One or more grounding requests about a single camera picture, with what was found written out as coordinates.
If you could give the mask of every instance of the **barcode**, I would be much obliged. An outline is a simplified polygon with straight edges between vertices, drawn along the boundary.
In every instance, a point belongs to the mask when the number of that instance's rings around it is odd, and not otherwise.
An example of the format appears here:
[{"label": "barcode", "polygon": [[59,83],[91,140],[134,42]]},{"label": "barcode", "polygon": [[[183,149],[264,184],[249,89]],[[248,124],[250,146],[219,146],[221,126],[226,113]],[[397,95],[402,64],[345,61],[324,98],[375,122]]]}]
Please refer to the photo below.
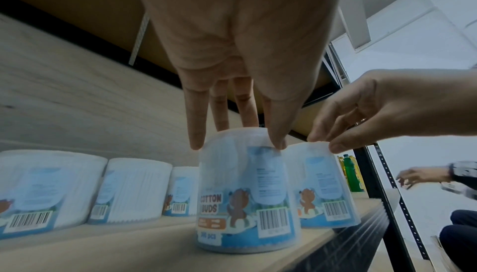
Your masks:
[{"label": "barcode", "polygon": [[257,210],[258,237],[266,238],[290,233],[288,208]]},{"label": "barcode", "polygon": [[324,213],[328,222],[342,221],[351,218],[345,201],[323,203]]},{"label": "barcode", "polygon": [[3,233],[46,228],[53,211],[14,214]]},{"label": "barcode", "polygon": [[108,205],[95,205],[93,210],[91,211],[90,219],[93,220],[102,220],[106,215],[106,211],[108,210]]},{"label": "barcode", "polygon": [[174,203],[172,204],[172,214],[184,214],[187,209],[187,203]]}]

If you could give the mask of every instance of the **green bottle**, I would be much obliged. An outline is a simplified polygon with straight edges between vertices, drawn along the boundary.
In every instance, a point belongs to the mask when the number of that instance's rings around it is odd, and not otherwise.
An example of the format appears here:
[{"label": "green bottle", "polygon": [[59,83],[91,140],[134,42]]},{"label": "green bottle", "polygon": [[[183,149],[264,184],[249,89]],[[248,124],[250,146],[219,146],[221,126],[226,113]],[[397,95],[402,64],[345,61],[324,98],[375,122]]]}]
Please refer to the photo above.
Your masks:
[{"label": "green bottle", "polygon": [[351,161],[351,158],[348,155],[344,155],[343,162],[349,189],[351,192],[363,192],[364,190],[359,186],[359,180],[356,176],[356,171],[354,170],[353,161]]}]

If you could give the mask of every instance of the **blue label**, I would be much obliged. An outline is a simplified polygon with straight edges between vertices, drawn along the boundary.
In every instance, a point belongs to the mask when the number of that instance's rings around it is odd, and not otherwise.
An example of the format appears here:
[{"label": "blue label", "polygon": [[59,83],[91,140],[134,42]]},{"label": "blue label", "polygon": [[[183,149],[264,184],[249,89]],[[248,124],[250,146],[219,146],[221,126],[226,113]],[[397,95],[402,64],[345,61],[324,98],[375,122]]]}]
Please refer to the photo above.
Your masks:
[{"label": "blue label", "polygon": [[88,224],[104,224],[109,219],[111,206],[114,202],[114,195],[120,182],[120,175],[115,171],[107,171],[104,175],[104,181],[99,189],[96,203],[89,215]]},{"label": "blue label", "polygon": [[176,177],[168,188],[165,196],[162,214],[166,216],[188,216],[190,209],[190,195],[194,178]]},{"label": "blue label", "polygon": [[302,227],[346,227],[354,225],[350,199],[343,193],[338,169],[332,157],[305,160],[306,180],[295,190]]},{"label": "blue label", "polygon": [[0,239],[50,231],[71,182],[60,168],[33,168],[0,199]]},{"label": "blue label", "polygon": [[248,163],[236,188],[202,188],[197,241],[223,248],[253,248],[295,240],[284,172],[278,151],[249,147]]}]

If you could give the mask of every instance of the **dark pants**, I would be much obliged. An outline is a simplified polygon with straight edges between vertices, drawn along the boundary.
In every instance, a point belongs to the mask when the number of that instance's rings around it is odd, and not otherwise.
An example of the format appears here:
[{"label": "dark pants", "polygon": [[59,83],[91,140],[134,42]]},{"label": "dark pants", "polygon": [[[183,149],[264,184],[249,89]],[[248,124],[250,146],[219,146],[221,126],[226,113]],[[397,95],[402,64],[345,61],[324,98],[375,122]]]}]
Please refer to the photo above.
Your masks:
[{"label": "dark pants", "polygon": [[462,272],[477,271],[477,211],[452,212],[449,225],[442,229],[439,239],[449,258]]}]

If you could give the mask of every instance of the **brown bear illustration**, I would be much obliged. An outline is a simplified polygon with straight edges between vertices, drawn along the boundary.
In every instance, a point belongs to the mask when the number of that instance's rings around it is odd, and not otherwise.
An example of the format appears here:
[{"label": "brown bear illustration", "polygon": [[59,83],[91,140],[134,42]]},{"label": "brown bear illustration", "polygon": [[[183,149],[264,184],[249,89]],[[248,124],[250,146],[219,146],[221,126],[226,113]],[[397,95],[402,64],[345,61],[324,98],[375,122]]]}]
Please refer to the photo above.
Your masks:
[{"label": "brown bear illustration", "polygon": [[308,210],[316,208],[316,206],[312,203],[315,200],[315,193],[312,190],[306,188],[300,192],[300,195],[302,197],[300,204],[305,209],[305,214],[308,214]]},{"label": "brown bear illustration", "polygon": [[165,197],[164,206],[162,207],[162,213],[166,212],[172,201],[172,194]]},{"label": "brown bear illustration", "polygon": [[229,193],[229,204],[227,212],[230,215],[230,226],[235,227],[238,219],[245,219],[247,214],[243,210],[248,205],[248,192],[243,189],[237,189],[234,193]]},{"label": "brown bear illustration", "polygon": [[7,211],[12,205],[11,201],[1,200],[0,201],[0,213]]}]

